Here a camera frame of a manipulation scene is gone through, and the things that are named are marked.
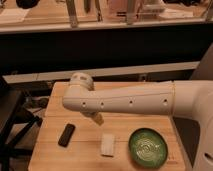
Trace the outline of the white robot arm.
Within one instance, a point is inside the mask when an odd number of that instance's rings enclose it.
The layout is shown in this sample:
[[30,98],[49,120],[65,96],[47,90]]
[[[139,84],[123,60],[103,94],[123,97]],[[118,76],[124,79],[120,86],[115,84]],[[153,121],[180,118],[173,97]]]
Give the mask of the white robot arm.
[[99,112],[169,115],[196,121],[200,138],[192,171],[213,171],[213,81],[186,80],[96,90],[90,75],[71,76],[63,106],[86,117]]

